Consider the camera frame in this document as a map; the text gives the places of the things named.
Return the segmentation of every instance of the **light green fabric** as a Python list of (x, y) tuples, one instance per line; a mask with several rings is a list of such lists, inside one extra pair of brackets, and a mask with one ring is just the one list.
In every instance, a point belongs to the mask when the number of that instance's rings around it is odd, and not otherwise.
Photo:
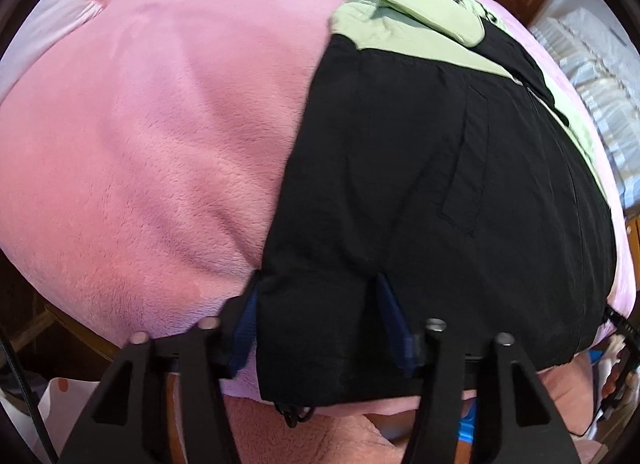
[[(502, 66), (469, 50), (484, 39), (481, 17), (495, 18), (495, 24), (506, 30), (499, 18), (475, 0), (345, 0), (332, 15), (331, 30), (348, 37), (359, 50), (386, 50), (451, 63), (522, 84)], [(556, 101), (556, 108), (546, 104), (545, 108), (572, 140), (606, 198), (586, 123), (556, 82), (544, 75)], [(562, 124), (556, 109), (567, 117), (569, 128)]]

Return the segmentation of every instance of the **pink fabric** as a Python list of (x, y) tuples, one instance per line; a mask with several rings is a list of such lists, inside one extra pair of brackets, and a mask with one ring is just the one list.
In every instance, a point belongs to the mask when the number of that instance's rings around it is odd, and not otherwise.
[[(0, 247), (45, 298), (122, 345), (132, 332), (169, 335), (215, 313), (258, 266), (342, 0), (103, 1), (0, 107)], [(482, 1), (589, 120), (542, 47)], [(625, 224), (597, 137), (596, 155), (618, 241), (610, 302), (630, 313)], [(225, 393), (259, 399), (254, 358)]]

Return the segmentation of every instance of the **black cable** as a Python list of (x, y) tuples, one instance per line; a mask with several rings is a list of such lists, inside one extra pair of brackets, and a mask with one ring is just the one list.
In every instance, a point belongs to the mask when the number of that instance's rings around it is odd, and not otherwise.
[(22, 398), (27, 405), (27, 410), (29, 411), (29, 415), (31, 415), (31, 420), (33, 420), (33, 425), (36, 428), (36, 433), (42, 443), (42, 447), (47, 453), (49, 460), (51, 460), (51, 464), (57, 464), (58, 454), (56, 453), (56, 449), (53, 447), (47, 427), (44, 425), (44, 421), (42, 420), (42, 415), (40, 415), (35, 395), (31, 386), (29, 386), (24, 371), (22, 370), (22, 366), (20, 365), (20, 361), (18, 361), (18, 356), (15, 353), (14, 348), (11, 346), (9, 338), (4, 333), (2, 325), (0, 325), (0, 347), (4, 352), (6, 362), (9, 364), (9, 368), (11, 368), (15, 380), (20, 387)]

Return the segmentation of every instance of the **pillow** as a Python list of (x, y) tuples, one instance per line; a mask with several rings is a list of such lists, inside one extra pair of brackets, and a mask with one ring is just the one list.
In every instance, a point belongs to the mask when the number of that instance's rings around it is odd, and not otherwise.
[(44, 52), (101, 10), (96, 0), (40, 0), (0, 59), (0, 103)]

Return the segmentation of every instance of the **black fabric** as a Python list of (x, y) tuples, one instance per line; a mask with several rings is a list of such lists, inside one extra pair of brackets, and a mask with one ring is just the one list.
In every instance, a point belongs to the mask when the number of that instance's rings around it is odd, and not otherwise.
[[(533, 76), (496, 43), (494, 60)], [(358, 51), (334, 35), (264, 248), (262, 398), (324, 406), (419, 394), (391, 357), (378, 273), (412, 332), (444, 319), (471, 354), (501, 331), (537, 369), (587, 348), (616, 250), (610, 210), (561, 126), (509, 79)]]

